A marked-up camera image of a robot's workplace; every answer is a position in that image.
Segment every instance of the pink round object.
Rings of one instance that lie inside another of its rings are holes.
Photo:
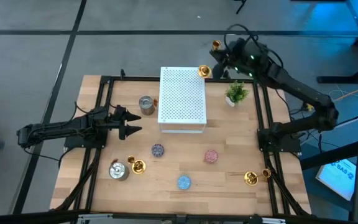
[[[214,163],[218,159],[218,153],[215,150],[208,150],[205,153],[204,161],[207,163]]]

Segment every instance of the potted plant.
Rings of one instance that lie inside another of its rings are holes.
[[[226,102],[233,107],[247,97],[248,92],[248,90],[244,89],[243,83],[235,81],[230,85],[229,89],[226,90]]]

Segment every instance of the small green plant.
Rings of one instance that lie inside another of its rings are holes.
[[[230,85],[230,88],[226,90],[226,96],[230,98],[230,100],[238,104],[248,95],[248,90],[244,89],[243,83],[238,83],[235,81],[233,84]]]

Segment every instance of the desk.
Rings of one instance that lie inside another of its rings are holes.
[[[86,111],[94,108],[101,76],[85,75],[78,96],[78,106]],[[243,177],[248,170],[260,173],[264,160],[259,151],[258,128],[252,84],[246,84],[248,97],[231,108],[224,100],[228,83],[206,83],[207,125],[203,134],[160,133],[157,111],[143,116],[139,98],[149,95],[158,99],[159,82],[114,81],[112,105],[122,105],[142,119],[130,122],[143,129],[118,140],[117,130],[109,132],[94,188],[91,211],[117,213],[174,213],[195,215],[271,215],[267,181],[260,179],[248,186]],[[259,90],[263,102],[262,90]],[[268,89],[274,121],[289,120],[285,104],[274,90]],[[265,125],[267,117],[262,103]],[[83,115],[77,111],[76,116]],[[162,144],[165,154],[154,158],[151,147]],[[219,153],[215,164],[203,162],[204,153],[214,149]],[[63,159],[50,208],[59,206],[77,184],[85,149],[70,151]],[[113,159],[126,164],[128,156],[142,159],[147,165],[143,174],[132,171],[127,180],[113,180],[108,169]],[[310,205],[299,160],[289,153],[280,153],[285,183],[304,210]],[[189,175],[192,186],[178,190],[177,178]],[[279,212],[282,212],[280,191],[275,187]],[[80,208],[84,208],[88,193],[85,186]]]

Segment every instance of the silver can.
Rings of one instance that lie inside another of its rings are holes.
[[[144,115],[151,115],[155,111],[154,101],[149,96],[142,96],[139,100],[139,106],[142,114]]]
[[[129,176],[129,169],[120,162],[113,162],[109,169],[109,174],[113,179],[123,181]]]

